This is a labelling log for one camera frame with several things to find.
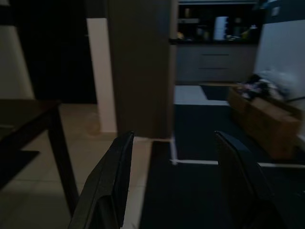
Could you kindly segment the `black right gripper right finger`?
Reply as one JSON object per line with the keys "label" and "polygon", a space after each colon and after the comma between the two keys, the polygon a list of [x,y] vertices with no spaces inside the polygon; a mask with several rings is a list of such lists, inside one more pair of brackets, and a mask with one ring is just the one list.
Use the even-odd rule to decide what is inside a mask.
{"label": "black right gripper right finger", "polygon": [[292,229],[287,205],[271,188],[252,152],[236,138],[215,132],[218,166],[237,229]]}

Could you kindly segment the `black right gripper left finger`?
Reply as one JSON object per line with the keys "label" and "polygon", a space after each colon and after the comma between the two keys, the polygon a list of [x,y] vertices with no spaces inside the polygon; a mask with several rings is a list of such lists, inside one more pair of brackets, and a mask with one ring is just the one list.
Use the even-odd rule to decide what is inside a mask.
{"label": "black right gripper left finger", "polygon": [[70,229],[120,229],[123,226],[134,132],[114,139],[86,179]]}

